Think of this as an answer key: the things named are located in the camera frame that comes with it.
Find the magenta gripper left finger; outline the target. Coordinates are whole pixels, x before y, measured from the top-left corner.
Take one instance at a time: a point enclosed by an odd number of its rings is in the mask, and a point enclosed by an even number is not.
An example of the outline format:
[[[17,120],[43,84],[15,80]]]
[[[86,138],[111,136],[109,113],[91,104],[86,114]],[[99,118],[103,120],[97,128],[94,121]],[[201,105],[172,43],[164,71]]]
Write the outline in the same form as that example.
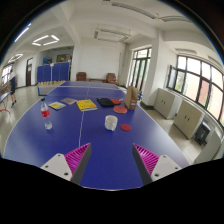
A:
[[[41,168],[65,180],[80,184],[91,155],[91,144],[87,143],[67,154],[57,153]]]

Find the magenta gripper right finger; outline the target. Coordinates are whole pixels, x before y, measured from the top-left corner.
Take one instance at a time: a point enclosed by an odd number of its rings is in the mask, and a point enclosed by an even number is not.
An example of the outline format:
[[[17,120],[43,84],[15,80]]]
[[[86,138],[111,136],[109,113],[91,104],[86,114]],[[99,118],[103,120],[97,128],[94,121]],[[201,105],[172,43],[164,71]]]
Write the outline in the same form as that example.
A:
[[[167,155],[158,156],[137,144],[133,144],[132,154],[144,185],[181,170],[181,167]]]

